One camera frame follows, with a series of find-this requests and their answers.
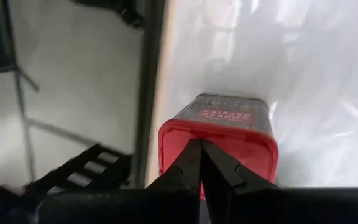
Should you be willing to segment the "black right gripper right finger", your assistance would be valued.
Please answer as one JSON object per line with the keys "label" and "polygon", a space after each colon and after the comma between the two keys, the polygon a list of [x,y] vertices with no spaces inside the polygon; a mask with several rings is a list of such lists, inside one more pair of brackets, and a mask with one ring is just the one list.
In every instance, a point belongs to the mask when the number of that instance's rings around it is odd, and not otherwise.
{"label": "black right gripper right finger", "polygon": [[211,223],[358,223],[358,188],[282,188],[202,140]]}

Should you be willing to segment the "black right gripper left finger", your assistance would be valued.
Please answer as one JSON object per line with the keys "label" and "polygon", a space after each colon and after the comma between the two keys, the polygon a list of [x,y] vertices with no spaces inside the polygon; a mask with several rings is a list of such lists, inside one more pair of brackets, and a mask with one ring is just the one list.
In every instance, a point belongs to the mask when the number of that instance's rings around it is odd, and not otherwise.
{"label": "black right gripper left finger", "polygon": [[37,223],[198,223],[201,142],[188,141],[167,171],[145,189],[62,192],[38,206]]}

